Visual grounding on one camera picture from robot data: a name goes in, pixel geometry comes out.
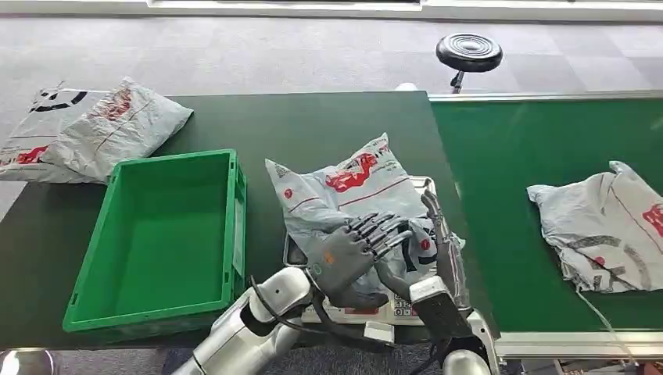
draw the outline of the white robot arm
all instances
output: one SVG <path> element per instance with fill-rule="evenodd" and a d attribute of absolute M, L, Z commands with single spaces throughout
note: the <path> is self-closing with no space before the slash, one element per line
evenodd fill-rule
<path fill-rule="evenodd" d="M 413 303 L 433 339 L 478 339 L 483 356 L 465 348 L 451 348 L 444 357 L 436 359 L 442 365 L 442 373 L 497 374 L 488 326 L 467 305 L 454 304 L 454 299 L 467 301 L 465 296 L 457 298 L 462 291 L 450 293 L 439 276 L 404 286 L 389 274 L 388 267 L 379 266 L 383 255 L 412 235 L 408 230 L 395 234 L 405 221 L 389 214 L 364 216 L 331 234 L 318 258 L 309 259 L 305 267 L 286 267 L 258 285 L 252 279 L 252 287 L 214 322 L 209 337 L 174 375 L 262 373 L 296 343 L 300 331 L 320 333 L 301 326 L 304 308 L 315 302 L 320 307 L 321 296 L 342 294 L 372 266 L 376 266 L 385 286 Z"/>
<path fill-rule="evenodd" d="M 305 271 L 295 267 L 278 271 L 258 287 L 282 316 L 309 305 L 313 293 Z M 300 316 L 295 312 L 287 319 L 301 324 Z M 276 321 L 251 287 L 214 322 L 209 337 L 174 375 L 262 373 L 298 336 L 298 330 Z"/>

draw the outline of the black stool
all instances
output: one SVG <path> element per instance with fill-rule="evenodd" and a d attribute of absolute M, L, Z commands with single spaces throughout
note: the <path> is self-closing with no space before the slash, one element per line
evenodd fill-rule
<path fill-rule="evenodd" d="M 502 62 L 502 48 L 493 39 L 477 34 L 451 34 L 443 37 L 435 47 L 439 61 L 458 70 L 451 80 L 453 93 L 461 92 L 465 73 L 484 73 Z"/>

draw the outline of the robot finger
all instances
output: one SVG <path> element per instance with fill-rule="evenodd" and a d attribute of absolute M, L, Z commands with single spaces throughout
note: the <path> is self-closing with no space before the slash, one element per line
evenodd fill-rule
<path fill-rule="evenodd" d="M 376 229 L 378 229 L 378 225 L 377 224 L 371 224 L 371 225 L 361 227 L 360 229 L 357 229 L 357 233 L 361 237 L 367 237 L 371 233 L 375 232 Z"/>
<path fill-rule="evenodd" d="M 378 226 L 382 225 L 384 222 L 387 220 L 393 219 L 393 217 L 396 216 L 393 213 L 383 213 L 379 216 L 376 216 L 372 221 L 373 223 L 377 224 Z"/>
<path fill-rule="evenodd" d="M 394 294 L 406 301 L 410 301 L 410 285 L 405 280 L 393 274 L 386 262 L 376 262 L 373 267 L 378 271 L 380 281 Z"/>
<path fill-rule="evenodd" d="M 404 217 L 396 217 L 393 220 L 390 220 L 386 223 L 384 223 L 381 227 L 380 230 L 389 233 L 392 230 L 395 230 L 397 227 L 400 227 L 401 225 L 407 224 L 408 220 Z"/>
<path fill-rule="evenodd" d="M 371 219 L 376 217 L 378 214 L 377 213 L 369 213 L 368 215 L 360 216 L 357 217 L 355 220 L 351 221 L 348 227 L 350 230 L 358 230 L 360 229 L 365 223 L 368 223 Z"/>
<path fill-rule="evenodd" d="M 387 238 L 387 241 L 385 241 L 382 246 L 379 248 L 375 249 L 375 258 L 380 259 L 381 257 L 387 255 L 388 252 L 392 251 L 396 246 L 400 245 L 405 241 L 406 239 L 412 237 L 412 231 L 411 230 L 405 230 L 404 232 L 398 233 L 397 235 L 393 237 Z"/>
<path fill-rule="evenodd" d="M 346 233 L 350 236 L 350 238 L 352 238 L 353 241 L 361 240 L 359 233 L 354 230 L 350 230 L 349 227 L 346 227 Z"/>
<path fill-rule="evenodd" d="M 380 227 L 383 223 L 387 222 L 388 220 L 392 219 L 394 216 L 395 215 L 393 213 L 380 214 L 375 218 L 373 218 L 370 221 L 370 223 L 366 223 L 362 227 L 356 229 L 356 231 L 358 231 L 362 237 L 368 237 L 373 232 L 375 232 L 375 230 L 378 229 L 378 227 Z"/>
<path fill-rule="evenodd" d="M 373 234 L 372 236 L 370 236 L 370 237 L 368 237 L 368 238 L 365 238 L 366 243 L 367 243 L 369 246 L 373 246 L 373 245 L 379 244 L 379 243 L 382 242 L 385 238 L 387 238 L 387 234 L 389 234 L 389 233 L 388 233 L 388 232 L 379 231 L 378 233 Z"/>

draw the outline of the red stripe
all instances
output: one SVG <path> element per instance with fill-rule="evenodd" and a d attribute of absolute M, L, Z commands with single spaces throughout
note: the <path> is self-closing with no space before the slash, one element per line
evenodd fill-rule
<path fill-rule="evenodd" d="M 383 191 L 388 190 L 388 189 L 390 189 L 390 188 L 393 188 L 393 187 L 396 186 L 397 184 L 400 184 L 401 182 L 403 182 L 403 181 L 405 181 L 405 180 L 409 180 L 409 179 L 410 179 L 409 177 L 404 177 L 402 180 L 398 180 L 398 181 L 394 182 L 393 184 L 389 185 L 388 187 L 384 187 L 383 189 L 378 190 L 378 191 L 376 191 L 376 192 L 373 193 L 373 194 L 369 194 L 369 195 L 366 195 L 366 196 L 364 196 L 364 197 L 357 198 L 357 199 L 354 199 L 354 200 L 349 201 L 349 202 L 345 202 L 345 203 L 339 205 L 339 208 L 343 207 L 344 205 L 349 205 L 349 204 L 354 203 L 354 202 L 363 201 L 364 199 L 367 199 L 367 198 L 370 198 L 370 197 L 374 197 L 374 196 L 376 196 L 376 195 L 382 193 Z"/>
<path fill-rule="evenodd" d="M 631 216 L 631 220 L 633 220 L 633 222 L 636 223 L 636 224 L 638 225 L 638 227 L 640 227 L 640 229 L 642 229 L 642 231 L 647 235 L 647 237 L 649 237 L 649 239 L 650 239 L 652 242 L 654 242 L 654 246 L 656 246 L 656 248 L 658 249 L 658 252 L 660 252 L 661 254 L 663 254 L 663 250 L 661 249 L 661 246 L 658 246 L 658 243 L 656 242 L 656 240 L 654 240 L 653 237 L 651 237 L 651 234 L 649 234 L 649 232 L 647 232 L 647 230 L 644 229 L 644 227 L 643 227 L 642 225 L 640 225 L 640 223 L 638 222 L 638 220 L 636 220 L 636 218 L 633 217 L 633 215 L 631 215 L 631 212 L 629 211 L 629 209 L 626 208 L 626 205 L 625 205 L 625 204 L 622 202 L 622 200 L 619 199 L 619 197 L 617 196 L 617 191 L 615 191 L 615 188 L 612 187 L 612 185 L 610 185 L 610 190 L 612 190 L 612 194 L 615 196 L 615 198 L 617 198 L 617 202 L 619 202 L 619 204 L 622 205 L 622 208 L 624 209 L 624 211 L 626 211 L 626 213 L 628 213 L 629 216 Z"/>
<path fill-rule="evenodd" d="M 295 211 L 295 209 L 297 209 L 297 207 L 301 206 L 302 204 L 304 204 L 304 203 L 306 203 L 306 202 L 313 201 L 314 199 L 320 199 L 320 197 L 312 197 L 312 198 L 304 199 L 303 201 L 297 203 L 297 205 L 296 205 L 295 207 L 292 207 L 292 208 L 288 211 L 288 213 L 291 213 L 292 211 Z"/>

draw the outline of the green plastic crate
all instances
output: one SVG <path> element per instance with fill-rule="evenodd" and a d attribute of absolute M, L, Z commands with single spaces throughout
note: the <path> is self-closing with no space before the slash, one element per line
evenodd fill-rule
<path fill-rule="evenodd" d="M 63 328 L 121 341 L 208 327 L 244 291 L 235 150 L 119 163 Z"/>

